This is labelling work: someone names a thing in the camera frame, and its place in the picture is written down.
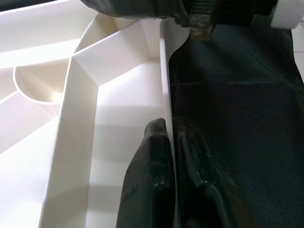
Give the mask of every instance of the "black mechanical part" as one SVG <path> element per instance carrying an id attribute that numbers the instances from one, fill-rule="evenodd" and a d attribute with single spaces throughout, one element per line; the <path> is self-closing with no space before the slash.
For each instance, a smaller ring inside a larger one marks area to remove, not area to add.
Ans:
<path id="1" fill-rule="evenodd" d="M 169 18 L 208 40 L 216 24 L 250 25 L 256 14 L 269 15 L 277 0 L 81 0 L 114 17 Z"/>

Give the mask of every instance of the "white plastic surface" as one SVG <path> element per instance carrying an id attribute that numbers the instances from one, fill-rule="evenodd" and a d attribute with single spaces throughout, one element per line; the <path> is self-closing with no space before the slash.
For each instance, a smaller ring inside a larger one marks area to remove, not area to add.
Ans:
<path id="1" fill-rule="evenodd" d="M 173 24 L 162 24 L 161 55 L 160 20 L 144 20 L 72 56 L 40 228 L 115 227 L 124 174 L 146 124 L 171 122 L 162 72 L 189 34 Z"/>
<path id="2" fill-rule="evenodd" d="M 33 102 L 62 103 L 68 61 L 60 59 L 16 67 L 13 77 L 17 90 Z"/>
<path id="3" fill-rule="evenodd" d="M 304 81 L 304 52 L 295 52 L 294 60 Z"/>
<path id="4" fill-rule="evenodd" d="M 294 29 L 304 15 L 304 0 L 278 0 L 271 27 Z"/>
<path id="5" fill-rule="evenodd" d="M 97 14 L 84 31 L 80 41 L 77 41 L 78 45 L 75 52 L 115 33 L 118 28 L 127 27 L 133 22 L 134 20 L 115 19 Z M 17 90 L 24 97 L 39 104 L 62 103 L 67 67 L 73 52 L 67 52 L 67 56 L 65 56 L 67 58 L 64 59 L 16 67 L 13 79 Z M 49 56 L 49 53 L 41 53 L 41 56 Z"/>
<path id="6" fill-rule="evenodd" d="M 0 152 L 0 227 L 38 228 L 58 118 Z"/>
<path id="7" fill-rule="evenodd" d="M 304 18 L 298 26 L 292 30 L 294 52 L 304 52 Z"/>
<path id="8" fill-rule="evenodd" d="M 79 0 L 0 12 L 0 68 L 70 57 L 96 14 Z"/>
<path id="9" fill-rule="evenodd" d="M 13 68 L 0 69 L 0 101 L 16 91 L 12 75 Z"/>

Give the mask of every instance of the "white plastic part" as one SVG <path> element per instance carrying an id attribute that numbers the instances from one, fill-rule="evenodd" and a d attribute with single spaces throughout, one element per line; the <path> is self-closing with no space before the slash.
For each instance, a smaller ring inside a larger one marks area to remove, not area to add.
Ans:
<path id="1" fill-rule="evenodd" d="M 52 119 L 0 154 L 1 228 L 38 227 L 57 123 Z"/>
<path id="2" fill-rule="evenodd" d="M 0 153 L 46 124 L 58 107 L 40 106 L 15 91 L 0 101 Z"/>
<path id="3" fill-rule="evenodd" d="M 18 66 L 14 72 L 17 90 L 33 102 L 61 104 L 69 59 L 29 66 Z"/>
<path id="4" fill-rule="evenodd" d="M 278 0 L 271 27 L 294 29 L 304 15 L 304 0 Z"/>
<path id="5" fill-rule="evenodd" d="M 0 68 L 70 57 L 96 14 L 79 0 L 0 12 Z"/>
<path id="6" fill-rule="evenodd" d="M 114 19 L 98 14 L 83 33 L 76 51 L 80 51 L 99 40 L 123 29 L 134 20 Z M 47 61 L 29 66 L 18 66 L 14 70 L 14 82 L 17 90 L 33 102 L 39 104 L 60 104 L 63 100 L 63 88 L 67 74 L 69 58 Z"/>
<path id="7" fill-rule="evenodd" d="M 16 91 L 12 75 L 13 68 L 0 69 L 0 101 Z"/>
<path id="8" fill-rule="evenodd" d="M 298 26 L 292 30 L 294 52 L 304 52 L 304 17 Z"/>
<path id="9" fill-rule="evenodd" d="M 75 52 L 78 52 L 103 38 L 124 29 L 134 20 L 113 18 L 99 13 L 89 24 L 83 33 Z"/>
<path id="10" fill-rule="evenodd" d="M 171 122 L 162 72 L 189 30 L 173 21 L 162 27 L 161 55 L 160 20 L 144 20 L 72 56 L 40 228 L 115 227 L 146 124 Z"/>

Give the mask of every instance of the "black fabric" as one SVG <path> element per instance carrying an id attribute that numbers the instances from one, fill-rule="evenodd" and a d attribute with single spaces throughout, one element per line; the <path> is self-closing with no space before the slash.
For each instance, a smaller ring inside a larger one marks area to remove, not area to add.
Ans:
<path id="1" fill-rule="evenodd" d="M 258 228 L 303 228 L 304 86 L 291 32 L 268 24 L 188 39 L 169 63 L 172 112 L 203 131 Z"/>
<path id="2" fill-rule="evenodd" d="M 175 177 L 165 120 L 150 122 L 123 182 L 116 228 L 171 228 Z"/>
<path id="3" fill-rule="evenodd" d="M 182 228 L 255 228 L 225 163 L 198 124 L 174 118 L 178 202 Z"/>

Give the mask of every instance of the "dark green fabric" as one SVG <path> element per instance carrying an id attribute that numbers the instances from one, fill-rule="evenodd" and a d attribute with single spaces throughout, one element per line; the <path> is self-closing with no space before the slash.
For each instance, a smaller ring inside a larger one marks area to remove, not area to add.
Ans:
<path id="1" fill-rule="evenodd" d="M 233 180 L 258 228 L 302 228 L 304 86 L 291 32 L 268 25 L 259 17 L 188 39 L 169 63 L 172 112 L 202 130 L 217 155 L 202 169 L 225 167 L 218 186 Z"/>

